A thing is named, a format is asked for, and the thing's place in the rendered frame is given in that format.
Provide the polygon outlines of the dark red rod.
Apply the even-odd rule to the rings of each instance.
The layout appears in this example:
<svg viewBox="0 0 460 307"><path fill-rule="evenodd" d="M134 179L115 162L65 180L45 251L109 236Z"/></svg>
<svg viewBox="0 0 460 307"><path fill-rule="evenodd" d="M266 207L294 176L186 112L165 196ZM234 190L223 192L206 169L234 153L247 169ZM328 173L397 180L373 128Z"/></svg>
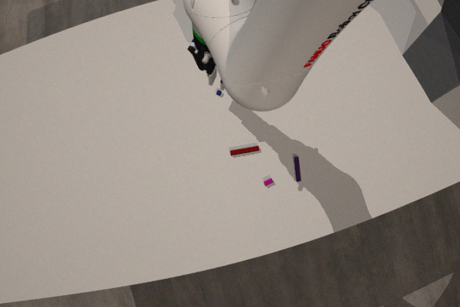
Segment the dark red rod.
<svg viewBox="0 0 460 307"><path fill-rule="evenodd" d="M248 153L248 152L255 152L255 151L259 151L259 146L232 150L232 151L230 151L230 153L231 153L231 155L238 155L238 154L243 154L243 153Z"/></svg>

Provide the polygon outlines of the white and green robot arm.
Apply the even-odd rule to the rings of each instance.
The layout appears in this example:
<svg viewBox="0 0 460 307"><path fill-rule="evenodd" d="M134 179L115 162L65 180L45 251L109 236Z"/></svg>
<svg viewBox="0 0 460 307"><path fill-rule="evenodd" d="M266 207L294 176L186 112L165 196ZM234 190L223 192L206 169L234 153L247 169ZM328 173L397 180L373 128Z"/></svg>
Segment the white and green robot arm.
<svg viewBox="0 0 460 307"><path fill-rule="evenodd" d="M253 111L289 102L325 49L373 1L183 0L202 62L214 60L228 95Z"/></svg>

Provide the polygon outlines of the purple rod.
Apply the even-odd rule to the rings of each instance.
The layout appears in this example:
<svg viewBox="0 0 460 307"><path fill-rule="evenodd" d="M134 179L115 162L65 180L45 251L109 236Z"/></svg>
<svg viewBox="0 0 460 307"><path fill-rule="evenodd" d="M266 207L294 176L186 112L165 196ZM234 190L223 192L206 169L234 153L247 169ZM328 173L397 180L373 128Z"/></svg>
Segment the purple rod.
<svg viewBox="0 0 460 307"><path fill-rule="evenodd" d="M298 157L294 157L294 165L295 165L296 181L301 181L301 172L300 172L300 165L299 165Z"/></svg>

